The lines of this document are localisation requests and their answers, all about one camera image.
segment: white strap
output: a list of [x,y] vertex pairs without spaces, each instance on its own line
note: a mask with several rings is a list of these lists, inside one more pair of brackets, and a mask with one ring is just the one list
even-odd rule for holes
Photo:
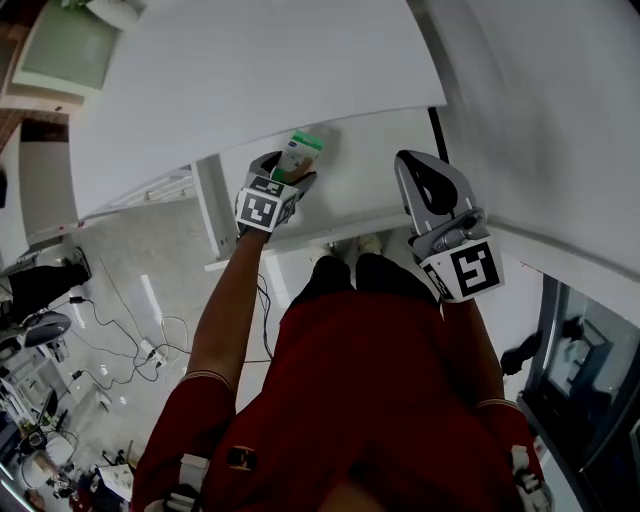
[[209,461],[202,457],[185,453],[180,461],[180,484],[193,487],[197,493],[201,492],[202,482],[209,469]]

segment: black pants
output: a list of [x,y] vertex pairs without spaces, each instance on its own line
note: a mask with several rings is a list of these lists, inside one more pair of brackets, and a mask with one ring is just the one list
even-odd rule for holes
[[29,315],[46,308],[62,294],[87,279],[89,275],[80,264],[35,267],[11,274],[11,320],[17,324],[22,323]]
[[[390,293],[424,299],[437,306],[429,288],[407,269],[377,254],[363,254],[356,264],[356,287],[360,291]],[[353,290],[349,266],[333,256],[323,256],[313,268],[311,280],[290,307],[329,293]]]

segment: white floor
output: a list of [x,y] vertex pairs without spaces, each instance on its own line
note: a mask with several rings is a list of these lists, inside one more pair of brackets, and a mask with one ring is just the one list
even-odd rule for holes
[[[402,264],[413,265],[409,253],[400,243],[402,236],[399,233],[392,237],[389,254]],[[184,327],[179,321],[167,319],[167,341],[172,345],[185,346],[186,342],[186,347],[191,346],[200,315],[220,277],[220,272],[204,271],[204,266],[212,261],[212,253],[195,200],[121,213],[77,232],[69,243],[84,249],[93,271],[92,279],[73,293],[95,301],[102,322],[116,319],[138,343],[144,336],[152,344],[159,345],[163,339],[161,318],[179,317],[186,322],[188,335],[185,339]],[[52,251],[40,263],[55,257],[56,251]],[[536,330],[542,293],[541,274],[508,257],[503,263],[507,285],[478,300],[499,355]],[[272,347],[279,320],[290,300],[306,284],[311,265],[311,252],[306,249],[271,257],[261,264],[261,272],[268,281],[272,297],[267,328]],[[88,303],[77,306],[77,309],[65,305],[60,311],[74,321],[73,332],[65,337],[69,357],[59,364],[65,382],[70,382],[70,374],[79,369],[91,372],[103,386],[108,386],[112,378],[120,381],[130,378],[131,359],[93,350],[75,333],[95,347],[128,355],[135,353],[131,340],[115,325],[98,325]],[[257,301],[249,360],[267,359],[262,344],[262,315]],[[160,368],[155,382],[136,375],[129,384],[113,385],[107,392],[113,401],[109,413],[101,417],[99,433],[96,431],[90,436],[92,439],[86,440],[92,445],[92,453],[99,454],[101,449],[112,453],[120,448],[126,449],[130,440],[134,441],[134,452],[142,452],[169,390],[184,374],[187,356],[179,356],[178,361],[172,364],[176,357],[177,353],[169,354],[169,364]],[[237,399],[238,409],[259,393],[268,365],[245,365]],[[149,378],[156,376],[152,364],[141,371]],[[522,389],[527,372],[528,367],[525,367],[506,382],[508,397],[515,398]],[[72,397],[79,400],[91,385],[90,377],[83,375],[71,386]]]

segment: white shoe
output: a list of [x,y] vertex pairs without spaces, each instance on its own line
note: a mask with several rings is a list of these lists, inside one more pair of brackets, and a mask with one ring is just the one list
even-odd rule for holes
[[377,254],[382,256],[382,242],[376,233],[358,237],[358,252],[360,254]]

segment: hand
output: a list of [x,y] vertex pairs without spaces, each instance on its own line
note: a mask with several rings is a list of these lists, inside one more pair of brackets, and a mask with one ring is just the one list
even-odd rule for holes
[[311,170],[313,160],[306,158],[293,171],[278,174],[273,179],[282,152],[267,153],[251,162],[244,187],[236,199],[236,222],[239,236],[258,229],[271,234],[295,213],[296,203],[315,182]]

